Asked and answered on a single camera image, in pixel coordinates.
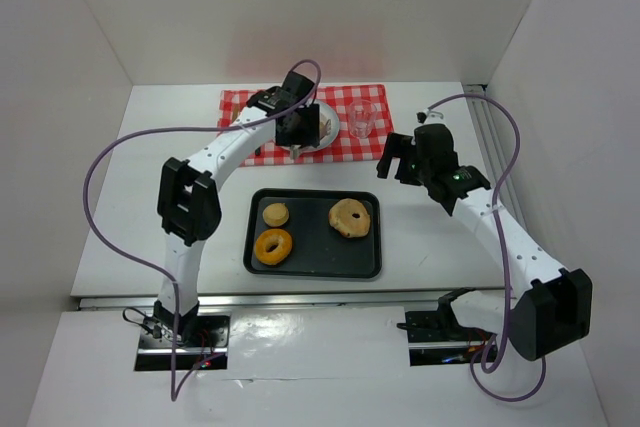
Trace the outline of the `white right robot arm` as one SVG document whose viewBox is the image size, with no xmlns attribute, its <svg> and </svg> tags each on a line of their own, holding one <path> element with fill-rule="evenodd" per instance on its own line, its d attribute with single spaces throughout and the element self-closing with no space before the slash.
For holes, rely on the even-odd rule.
<svg viewBox="0 0 640 427">
<path fill-rule="evenodd" d="M 505 210 L 488 179 L 476 167 L 460 164 L 446 125 L 425 124 L 412 135 L 389 134 L 378 177 L 388 176 L 392 160 L 399 162 L 395 179 L 425 188 L 503 271 L 502 298 L 470 288 L 441 297 L 437 313 L 444 328 L 498 334 L 528 361 L 589 334 L 590 277 L 546 253 Z"/>
</svg>

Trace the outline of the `metal tongs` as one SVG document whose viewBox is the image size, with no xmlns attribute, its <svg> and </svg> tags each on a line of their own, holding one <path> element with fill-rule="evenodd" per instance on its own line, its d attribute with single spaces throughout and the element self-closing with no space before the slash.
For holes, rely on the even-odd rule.
<svg viewBox="0 0 640 427">
<path fill-rule="evenodd" d="M 292 160 L 297 160 L 301 155 L 301 147 L 299 145 L 294 145 L 289 148 L 290 158 Z"/>
</svg>

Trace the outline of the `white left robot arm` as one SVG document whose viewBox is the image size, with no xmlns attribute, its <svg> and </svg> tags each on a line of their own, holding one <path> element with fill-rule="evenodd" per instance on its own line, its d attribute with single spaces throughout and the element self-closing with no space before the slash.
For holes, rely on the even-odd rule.
<svg viewBox="0 0 640 427">
<path fill-rule="evenodd" d="M 183 340 L 191 336 L 198 314 L 197 282 L 206 241 L 217 230 L 222 210 L 219 192 L 236 168 L 271 140 L 300 134 L 305 144 L 319 142 L 317 83 L 295 71 L 280 86 L 252 95 L 228 129 L 190 157 L 168 159 L 161 171 L 157 211 L 166 234 L 165 280 L 154 316 Z"/>
</svg>

